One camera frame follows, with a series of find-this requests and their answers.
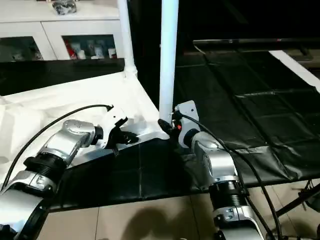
white cabinet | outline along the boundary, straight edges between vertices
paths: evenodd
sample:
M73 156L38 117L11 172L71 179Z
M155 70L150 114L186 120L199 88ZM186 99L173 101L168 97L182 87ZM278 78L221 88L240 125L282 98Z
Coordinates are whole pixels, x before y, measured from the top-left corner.
M42 22L42 26L58 60L71 59L66 42L81 45L87 58L90 42L103 47L107 58L110 48L115 48L118 58L124 57L120 20L47 21Z
M76 5L76 13L58 15L45 1L1 0L0 62L70 60L72 51L77 56L74 46L83 50L82 58L109 58L109 52L123 58L117 0L77 1ZM38 59L31 56L35 52Z
M38 51L43 60L57 59L40 22L0 23L0 62L33 60Z

tile floor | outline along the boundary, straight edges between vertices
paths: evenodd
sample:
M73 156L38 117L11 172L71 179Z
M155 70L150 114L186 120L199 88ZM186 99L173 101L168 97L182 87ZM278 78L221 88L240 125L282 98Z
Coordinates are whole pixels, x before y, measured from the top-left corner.
M306 181L268 186L277 209L304 188ZM271 229L275 224L260 188L251 199ZM215 231L208 194L51 213L38 240L212 240ZM284 235L315 237L320 213L299 206L280 217Z

black cable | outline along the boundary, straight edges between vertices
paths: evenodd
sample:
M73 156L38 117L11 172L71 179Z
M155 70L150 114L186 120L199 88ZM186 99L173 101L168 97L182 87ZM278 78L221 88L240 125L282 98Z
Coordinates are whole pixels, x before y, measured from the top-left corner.
M275 228L276 228L276 232L277 232L277 237L279 240L282 240L283 239L283 235L282 235L282 231L281 231L281 225L280 225L280 222L279 222L279 219L278 219L278 216L277 216L277 212L275 210L275 207L270 199L270 196L258 174L258 172L256 171L255 167L251 164L251 162L249 162L242 154L240 154L239 152L237 152L236 150L230 148L230 147L227 147L226 144L219 138L217 138L206 126L204 126L201 122L195 120L194 118L190 117L190 116L187 116L187 115L184 115L182 113L180 113L179 111L176 111L174 113L175 116L177 117L183 117L183 118L186 118L186 119L189 119L191 121L193 121L194 123L198 124L203 130L205 130L208 134L210 134L212 137L214 137L218 143L228 152L228 153L235 153L236 155L238 155L249 167L250 169L252 170L255 178L257 179L258 183L259 183L259 186L261 187L262 189L262 192L265 196L265 199L270 207L270 210L271 210L271 213L272 213L272 216L273 216L273 219L274 219L274 223L275 223Z
M53 126L54 124L56 124L57 122L61 121L62 119L65 119L66 117L69 117L70 115L72 114L75 114L77 112L80 112L82 110L85 110L85 109L90 109L90 108L97 108L97 107L103 107L103 108L106 108L108 111L112 108L111 106L108 106L108 105L104 105L104 104L95 104L95 105L89 105L89 106L84 106L84 107L80 107L74 111L71 111L59 118L57 118L56 120L50 122L48 125L46 125L44 128L42 128L39 132L37 132L22 148L21 150L18 152L18 154L15 156L14 160L12 161L11 163L11 166L5 176L5 179L3 181L3 185L2 185L2 188L1 188L1 191L3 189L5 189L5 187L8 185L8 182L9 182L9 179L10 179L10 176L19 160L19 158L21 157L21 155L24 153L24 151L27 149L27 147L30 146L30 144L37 138L39 137L45 130L47 130L48 128L50 128L51 126Z
M244 188L244 190L248 193L248 189L245 185L244 179L242 177L242 174L240 171L238 171L238 178L239 178L239 182L242 185L242 187ZM260 223L262 224L262 226L264 227L264 229L266 230L266 233L270 236L270 238L272 240L276 240L275 236L273 235L271 229L269 228L268 224L266 223L264 217L260 214L259 210L256 208L255 204L252 202L252 200L250 199L249 196L245 196L246 201L248 202L248 204L250 205L250 207L252 208L254 214L257 216L257 218L259 219Z

white frame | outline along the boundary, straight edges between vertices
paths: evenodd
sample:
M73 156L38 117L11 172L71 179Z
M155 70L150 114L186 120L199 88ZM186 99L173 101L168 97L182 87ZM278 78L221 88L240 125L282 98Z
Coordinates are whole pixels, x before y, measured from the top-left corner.
M0 24L0 38L33 37L43 60L57 60L40 22L10 22Z
M117 57L124 57L120 20L45 21L42 26L58 60L70 60L62 36L83 35L113 35Z

shelf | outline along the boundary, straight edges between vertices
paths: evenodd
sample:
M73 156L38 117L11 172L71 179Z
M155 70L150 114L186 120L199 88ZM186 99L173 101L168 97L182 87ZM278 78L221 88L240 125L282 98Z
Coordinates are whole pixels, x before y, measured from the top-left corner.
M0 0L0 23L118 20L117 0L81 0L77 12L58 15L52 3L36 0Z

